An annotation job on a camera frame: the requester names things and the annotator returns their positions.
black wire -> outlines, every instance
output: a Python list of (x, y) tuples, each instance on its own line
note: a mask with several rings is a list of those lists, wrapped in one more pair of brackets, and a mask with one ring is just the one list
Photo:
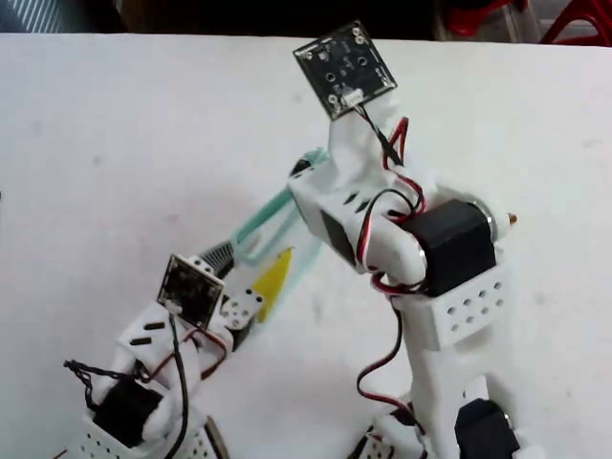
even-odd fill
[(381, 143), (382, 154), (384, 155), (385, 160), (388, 158), (393, 162), (394, 165), (404, 165), (404, 162), (402, 161), (402, 158), (400, 158), (400, 155), (398, 154), (398, 152), (395, 151), (395, 148), (389, 142), (386, 135), (383, 134), (379, 126), (377, 126), (372, 121), (370, 116), (365, 111), (365, 107), (363, 105), (357, 105), (355, 107), (355, 111), (360, 117), (362, 117), (364, 120), (367, 121), (367, 123), (370, 125), (370, 127), (374, 131), (374, 134), (376, 134), (376, 137), (379, 139), (379, 142)]
[[(183, 401), (183, 413), (182, 413), (182, 423), (181, 430), (179, 431), (179, 435), (172, 445), (172, 448), (167, 453), (164, 459), (172, 459), (176, 452), (181, 447), (183, 440), (185, 439), (187, 432), (187, 423), (189, 420), (189, 394), (187, 391), (187, 380), (185, 375), (185, 366), (183, 365), (183, 358), (181, 357), (180, 343), (179, 337), (176, 331), (176, 322), (174, 320), (174, 316), (170, 314), (170, 329), (172, 330), (172, 345), (174, 347), (174, 360), (176, 361), (176, 368), (179, 372), (179, 380), (181, 381), (181, 397)], [(92, 399), (92, 375), (98, 376), (108, 376), (114, 380), (118, 381), (136, 381), (142, 380), (142, 375), (129, 375), (127, 373), (120, 373), (117, 371), (103, 370), (101, 368), (97, 368), (95, 366), (90, 366), (80, 361), (64, 361), (64, 366), (72, 371), (77, 378), (81, 380), (83, 384), (85, 384), (85, 404), (92, 411), (96, 411), (98, 409), (98, 405)]]
[[(384, 356), (384, 358), (376, 362), (375, 365), (374, 364), (368, 365), (365, 369), (361, 370), (361, 372), (357, 376), (357, 391), (360, 393), (360, 395), (367, 399), (375, 400), (377, 402), (381, 402), (381, 400), (378, 400), (376, 398), (372, 399), (370, 397), (370, 394), (366, 393), (361, 388), (361, 381), (363, 381), (363, 378), (365, 378), (366, 376), (372, 374), (376, 370), (381, 369), (382, 367), (390, 363), (393, 359), (396, 358), (396, 356), (400, 352), (400, 348), (402, 347), (402, 336), (404, 335), (404, 320), (402, 318), (402, 313), (399, 310), (393, 307), (391, 309), (393, 309), (393, 313), (395, 314), (395, 317), (398, 323), (398, 328), (397, 328), (398, 331), (395, 337), (395, 343), (393, 344), (393, 349), (391, 349), (391, 352), (389, 352), (386, 356)], [(406, 410), (406, 414), (410, 418), (410, 422), (414, 426), (419, 428), (423, 434), (425, 434), (425, 429), (423, 428), (423, 425), (419, 422), (416, 415), (410, 408)]]
[(120, 373), (117, 371), (103, 370), (95, 366), (89, 366), (80, 361), (64, 361), (64, 367), (72, 371), (80, 381), (85, 384), (85, 404), (92, 411), (98, 409), (98, 405), (92, 399), (92, 375), (108, 376), (117, 381), (134, 381), (137, 379), (134, 375)]
[(362, 244), (363, 241), (363, 232), (365, 231), (365, 223), (370, 219), (371, 215), (372, 215), (372, 210), (374, 209), (374, 205), (376, 204), (376, 202), (381, 199), (381, 197), (385, 194), (385, 193), (393, 193), (393, 194), (397, 194), (398, 196), (400, 196), (404, 202), (406, 204), (408, 204), (408, 207), (410, 208), (410, 214), (413, 214), (416, 211), (415, 206), (412, 204), (412, 202), (405, 196), (403, 195), (400, 191), (398, 191), (397, 189), (394, 188), (385, 188), (381, 191), (378, 192), (378, 194), (376, 196), (374, 196), (374, 198), (372, 198), (372, 200), (370, 201), (370, 205), (368, 206), (367, 210), (365, 211), (365, 214), (363, 216), (363, 224), (361, 225), (361, 231), (360, 231), (360, 236), (358, 238), (358, 241), (360, 244)]
[(181, 430), (179, 436), (176, 438), (174, 445), (164, 457), (164, 459), (172, 459), (176, 452), (181, 447), (185, 435), (187, 433), (187, 422), (189, 420), (189, 394), (187, 392), (187, 380), (185, 376), (185, 367), (183, 366), (183, 358), (181, 357), (181, 350), (179, 349), (179, 337), (176, 332), (176, 323), (174, 316), (170, 314), (170, 328), (172, 329), (172, 344), (174, 346), (174, 360), (176, 361), (176, 368), (179, 371), (179, 379), (181, 380), (181, 397), (183, 400), (183, 420), (181, 422)]

white surface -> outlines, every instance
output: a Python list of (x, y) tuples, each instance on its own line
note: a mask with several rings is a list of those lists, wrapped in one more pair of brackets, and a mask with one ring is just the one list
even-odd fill
[[(0, 35), (0, 457), (52, 457), (167, 257), (229, 235), (325, 144), (298, 39)], [(549, 457), (609, 455), (612, 51), (380, 42), (408, 146), (519, 224), (516, 349)], [(358, 371), (393, 315), (322, 251), (200, 403), (233, 458), (344, 457), (376, 410)], [(405, 392), (404, 353), (366, 385)]]

robotic arm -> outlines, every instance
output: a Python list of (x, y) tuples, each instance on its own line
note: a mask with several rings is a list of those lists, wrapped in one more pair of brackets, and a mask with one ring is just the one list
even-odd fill
[[(375, 420), (354, 457), (377, 457), (391, 446), (406, 459), (543, 458), (521, 430), (521, 391), (510, 359), (512, 285), (497, 243), (515, 217), (494, 199), (433, 180), (404, 160), (404, 139), (396, 136), (402, 121), (389, 141), (381, 138), (379, 126), (394, 111), (392, 93), (378, 96), (372, 86), (360, 86), (367, 71), (347, 65), (355, 53), (358, 62), (363, 58), (368, 43), (354, 23), (295, 52), (321, 100), (330, 89), (320, 84), (320, 68), (343, 77), (339, 108), (331, 108), (343, 115), (332, 116), (330, 160), (290, 180), (311, 233), (357, 273), (372, 274), (404, 329), (412, 387), (400, 401), (375, 399), (400, 412)], [(373, 75), (380, 88), (388, 88), (392, 78), (373, 45), (369, 54), (378, 60)], [(477, 383), (481, 390), (469, 397)]]
[[(109, 370), (66, 362), (88, 406), (69, 452), (228, 458), (189, 395), (269, 316), (321, 241), (371, 275), (398, 319), (393, 351), (358, 379), (361, 395), (394, 408), (374, 419), (351, 458), (543, 459), (523, 431), (510, 360), (512, 285), (498, 242), (515, 217), (405, 157), (407, 119), (383, 134), (397, 118), (396, 83), (359, 22), (295, 57), (332, 120), (329, 158), (316, 151), (298, 161), (288, 188), (229, 242), (172, 255), (157, 301), (121, 334)], [(402, 337), (408, 393), (363, 391), (361, 378), (391, 360)]]

black circuit board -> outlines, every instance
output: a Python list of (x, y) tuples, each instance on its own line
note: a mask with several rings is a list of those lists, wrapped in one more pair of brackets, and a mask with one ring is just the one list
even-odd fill
[(172, 301), (182, 308), (181, 318), (206, 329), (223, 288), (223, 282), (212, 274), (171, 255), (157, 301), (163, 306)]
[(397, 87), (360, 21), (298, 48), (294, 56), (332, 120)]

wire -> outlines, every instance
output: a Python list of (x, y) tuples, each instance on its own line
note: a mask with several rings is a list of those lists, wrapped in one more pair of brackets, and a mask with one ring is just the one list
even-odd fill
[(383, 134), (383, 132), (381, 131), (379, 126), (377, 126), (372, 121), (370, 116), (365, 111), (365, 107), (362, 104), (356, 105), (355, 106), (355, 111), (357, 112), (357, 114), (360, 117), (362, 117), (365, 121), (367, 121), (367, 123), (370, 125), (370, 127), (374, 131), (374, 134), (376, 134), (376, 137), (378, 138), (379, 142), (381, 143), (382, 154), (385, 157), (385, 160), (390, 158), (391, 161), (393, 162), (393, 164), (395, 164), (395, 165), (404, 165), (404, 161), (402, 161), (402, 159), (400, 158), (400, 155), (398, 155), (397, 151), (395, 151), (395, 148), (393, 147), (393, 145), (391, 143), (389, 143), (389, 140)]
[(373, 273), (372, 278), (370, 279), (372, 282), (372, 286), (378, 290), (379, 292), (383, 292), (385, 295), (389, 296), (399, 296), (399, 295), (411, 295), (411, 294), (419, 294), (423, 290), (424, 282), (417, 282), (416, 284), (398, 284), (398, 285), (389, 285), (383, 282), (383, 277), (386, 274), (382, 272)]
[[(395, 146), (395, 143), (398, 141), (398, 139), (400, 140), (400, 158), (402, 159), (402, 164), (404, 163), (405, 140), (407, 137), (409, 124), (410, 124), (409, 118), (402, 117), (400, 121), (398, 122), (398, 125), (396, 126), (395, 131), (393, 132), (393, 135), (389, 139), (389, 143), (391, 143), (391, 145), (393, 146)], [(382, 154), (382, 168), (385, 170), (390, 170), (389, 161), (387, 157), (384, 155), (384, 153)], [(425, 194), (423, 193), (423, 189), (421, 188), (421, 186), (417, 184), (414, 180), (410, 179), (409, 177), (406, 177), (405, 175), (400, 174), (399, 172), (395, 170), (393, 172), (395, 172), (395, 174), (398, 176), (398, 179), (400, 179), (402, 182), (410, 186), (413, 189), (413, 191), (416, 193), (417, 203), (415, 205), (415, 208), (417, 209), (417, 211), (415, 214), (418, 215), (420, 213), (425, 212), (426, 198), (425, 198)], [(404, 217), (404, 220), (409, 217), (410, 215), (406, 215)]]
[(61, 456), (63, 456), (64, 454), (66, 454), (68, 452), (68, 449), (63, 449), (62, 451), (60, 451), (57, 455), (55, 455), (54, 457), (52, 457), (51, 459), (59, 459)]
[[(193, 338), (193, 336), (196, 333), (201, 333), (202, 335), (204, 335), (206, 338), (210, 339), (212, 342), (214, 342), (217, 346), (219, 346), (221, 348), (221, 350), (223, 351), (223, 355), (221, 356), (221, 359), (219, 359), (214, 365), (212, 365), (208, 370), (203, 371), (200, 374), (200, 381), (203, 381), (205, 379), (207, 379), (208, 377), (210, 377), (212, 375), (212, 373), (214, 373), (214, 371), (219, 367), (219, 365), (221, 363), (224, 362), (224, 360), (228, 357), (228, 354), (230, 353), (228, 351), (228, 347), (226, 346), (225, 342), (219, 338), (218, 336), (216, 336), (215, 334), (209, 332), (208, 330), (202, 330), (201, 328), (194, 328), (193, 330), (191, 330), (189, 333), (186, 334), (186, 336), (183, 338), (183, 342), (187, 342), (190, 339)], [(166, 365), (168, 365), (168, 363), (174, 358), (174, 353), (170, 353), (168, 354), (161, 362), (159, 365), (157, 365), (155, 367), (155, 369), (148, 374), (146, 377), (143, 377), (141, 379), (141, 381), (143, 383), (150, 383), (151, 381), (153, 381), (158, 375), (159, 373), (165, 368)]]
[(372, 220), (372, 211), (374, 209), (374, 206), (378, 202), (378, 200), (381, 199), (381, 197), (383, 197), (383, 195), (386, 193), (393, 193), (393, 194), (400, 196), (400, 198), (402, 198), (404, 202), (406, 202), (406, 204), (410, 208), (410, 214), (413, 214), (415, 212), (415, 206), (410, 202), (408, 198), (406, 198), (397, 189), (385, 188), (379, 191), (379, 193), (376, 196), (374, 196), (374, 198), (372, 198), (367, 208), (367, 211), (365, 212), (365, 215), (363, 216), (363, 223), (361, 224), (360, 235), (357, 241), (357, 261), (359, 261), (366, 269), (368, 269), (368, 267), (366, 264), (365, 256), (367, 255), (367, 248), (368, 248), (369, 240), (370, 240), (370, 225), (371, 225), (371, 220)]
[(77, 378), (85, 385), (85, 404), (92, 411), (98, 410), (98, 405), (92, 399), (92, 375), (108, 376), (118, 381), (134, 381), (138, 377), (135, 375), (128, 375), (126, 373), (120, 373), (117, 371), (103, 370), (95, 366), (89, 366), (80, 361), (64, 361), (64, 367), (72, 371)]
[(222, 339), (220, 339), (219, 337), (217, 337), (216, 335), (214, 335), (211, 332), (206, 331), (206, 330), (198, 329), (198, 331), (202, 332), (208, 339), (210, 339), (212, 342), (214, 342), (223, 351), (223, 355), (221, 356), (221, 359), (219, 359), (208, 370), (205, 370), (202, 373), (200, 373), (200, 381), (203, 381), (203, 380), (209, 378), (216, 371), (216, 369), (219, 368), (219, 365), (221, 365), (221, 363), (223, 363), (223, 361), (228, 357), (229, 351), (228, 351), (228, 347), (226, 346), (225, 342)]
[(361, 381), (363, 380), (363, 378), (365, 378), (367, 375), (369, 375), (373, 371), (378, 370), (379, 368), (382, 368), (383, 366), (387, 365), (390, 361), (392, 361), (395, 358), (395, 356), (398, 355), (398, 352), (400, 351), (400, 347), (402, 346), (402, 334), (403, 334), (402, 314), (395, 308), (393, 308), (393, 312), (395, 313), (395, 317), (398, 320), (398, 332), (397, 332), (397, 337), (395, 339), (395, 344), (393, 345), (393, 349), (391, 349), (391, 352), (389, 352), (386, 356), (384, 356), (379, 361), (370, 363), (369, 365), (367, 365), (365, 368), (361, 370), (361, 372), (357, 376), (357, 391), (360, 393), (360, 395), (362, 395), (368, 400), (373, 400), (375, 402), (383, 402), (384, 404), (392, 404), (393, 406), (406, 411), (406, 413), (408, 414), (408, 416), (410, 416), (411, 421), (414, 423), (414, 425), (417, 426), (423, 434), (425, 434), (425, 430), (423, 429), (423, 426), (421, 425), (421, 423), (419, 423), (419, 421), (417, 420), (416, 416), (414, 415), (410, 407), (407, 404), (405, 404), (403, 401), (396, 399), (394, 397), (390, 397), (388, 395), (377, 394), (374, 392), (367, 392), (361, 388)]
[[(400, 122), (398, 122), (398, 125), (395, 128), (395, 131), (391, 135), (391, 138), (389, 139), (389, 143), (393, 147), (395, 147), (395, 143), (398, 141), (398, 139), (400, 139), (399, 154), (400, 154), (400, 159), (402, 160), (402, 163), (404, 163), (405, 139), (408, 134), (409, 123), (410, 123), (410, 120), (408, 119), (408, 117), (402, 117), (400, 119)], [(382, 168), (385, 170), (389, 170), (389, 161), (388, 161), (388, 158), (384, 154), (382, 155)]]
[(179, 430), (179, 435), (170, 448), (170, 451), (164, 457), (164, 459), (172, 459), (176, 452), (181, 447), (183, 440), (185, 439), (185, 435), (187, 433), (187, 423), (189, 420), (189, 394), (187, 391), (187, 380), (185, 376), (185, 367), (183, 366), (183, 358), (181, 357), (181, 349), (179, 343), (179, 337), (176, 332), (176, 322), (174, 321), (174, 315), (170, 313), (170, 328), (172, 329), (172, 345), (174, 347), (174, 360), (176, 361), (176, 368), (179, 372), (179, 380), (181, 381), (181, 398), (183, 401), (183, 420), (181, 421), (181, 430)]

